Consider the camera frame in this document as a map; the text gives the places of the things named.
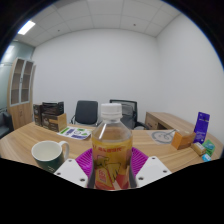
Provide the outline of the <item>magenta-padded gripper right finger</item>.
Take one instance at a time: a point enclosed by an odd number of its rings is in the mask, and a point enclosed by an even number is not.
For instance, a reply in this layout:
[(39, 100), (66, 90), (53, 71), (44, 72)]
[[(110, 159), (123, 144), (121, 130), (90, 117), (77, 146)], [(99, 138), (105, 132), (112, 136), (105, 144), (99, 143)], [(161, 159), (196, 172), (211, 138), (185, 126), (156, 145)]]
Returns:
[(130, 187), (140, 188), (157, 181), (171, 171), (156, 157), (148, 157), (137, 148), (132, 148), (130, 160)]

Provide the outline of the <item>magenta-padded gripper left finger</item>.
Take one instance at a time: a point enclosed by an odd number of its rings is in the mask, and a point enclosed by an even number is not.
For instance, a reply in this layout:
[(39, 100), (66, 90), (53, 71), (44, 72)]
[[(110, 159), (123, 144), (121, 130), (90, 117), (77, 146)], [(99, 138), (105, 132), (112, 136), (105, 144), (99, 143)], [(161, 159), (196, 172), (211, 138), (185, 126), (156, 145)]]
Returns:
[(88, 149), (76, 159), (67, 159), (55, 175), (84, 188), (93, 188), (95, 175), (92, 149)]

